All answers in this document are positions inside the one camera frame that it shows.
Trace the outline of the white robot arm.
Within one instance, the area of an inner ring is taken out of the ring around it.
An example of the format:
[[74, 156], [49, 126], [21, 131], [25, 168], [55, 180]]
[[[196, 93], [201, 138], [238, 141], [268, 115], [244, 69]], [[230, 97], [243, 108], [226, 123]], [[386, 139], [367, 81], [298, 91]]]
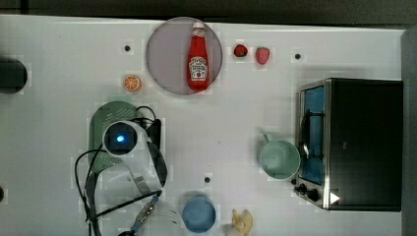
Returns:
[[99, 168], [86, 182], [92, 236], [186, 236], [180, 214], [162, 198], [167, 167], [145, 129], [114, 122], [99, 150]]

